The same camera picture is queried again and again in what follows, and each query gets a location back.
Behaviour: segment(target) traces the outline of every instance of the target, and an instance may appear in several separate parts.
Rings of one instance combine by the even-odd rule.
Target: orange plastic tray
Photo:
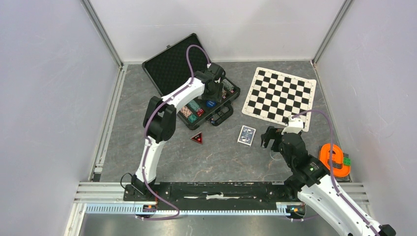
[[[323,145],[320,150],[320,161],[330,170],[329,158],[330,158],[330,144]],[[343,164],[343,151],[339,146],[333,144],[333,162],[340,165],[341,168],[337,168],[333,165],[334,176],[338,178],[346,177],[351,172],[351,167]]]

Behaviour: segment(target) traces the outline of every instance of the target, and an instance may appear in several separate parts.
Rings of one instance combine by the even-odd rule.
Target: open black briefcase
[[[193,33],[172,46],[168,45],[167,49],[142,63],[143,70],[160,95],[173,92],[190,78],[185,53],[192,44],[203,48],[197,35]],[[194,72],[204,72],[207,68],[206,56],[198,48],[190,49],[189,58]],[[231,102],[240,95],[240,88],[230,81],[227,75],[222,83],[224,84],[222,100],[214,107],[210,107],[210,102],[195,98],[185,107],[178,108],[179,118],[189,129],[197,129],[206,120],[218,126],[233,114]]]

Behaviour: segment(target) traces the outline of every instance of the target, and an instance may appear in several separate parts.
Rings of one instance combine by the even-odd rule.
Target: black cable
[[[126,173],[126,174],[124,174],[121,178],[120,178],[120,186],[123,188],[123,189],[126,189],[125,187],[123,187],[123,184],[121,183],[121,181],[123,180],[123,177],[125,177],[126,175],[130,175],[130,178],[132,179],[132,177],[133,177],[133,175],[131,174],[131,173]]]

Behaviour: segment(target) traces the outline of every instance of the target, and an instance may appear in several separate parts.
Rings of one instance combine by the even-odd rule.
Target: black and white checkered board
[[[284,117],[313,107],[315,80],[258,67],[243,105],[246,115],[285,125]],[[300,116],[308,131],[311,114]]]

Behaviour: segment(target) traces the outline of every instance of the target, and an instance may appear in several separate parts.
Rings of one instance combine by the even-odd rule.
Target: gray marble surface
[[[156,181],[284,181],[291,171],[279,153],[270,157],[261,148],[261,134],[269,125],[281,127],[241,111],[257,67],[264,67],[306,79],[316,79],[309,61],[265,61],[219,63],[227,77],[241,89],[232,102],[234,114],[215,127],[209,122],[189,130],[177,119],[177,129],[162,151]],[[144,149],[142,122],[149,99],[158,95],[141,65],[129,65],[107,149],[101,182],[117,182],[124,173],[134,173]],[[316,88],[313,108],[328,113],[323,93]],[[237,143],[242,125],[256,129],[252,146]],[[190,140],[198,132],[203,145]],[[310,130],[302,137],[309,153],[317,156],[319,146],[329,142],[329,128],[320,114],[312,114]]]

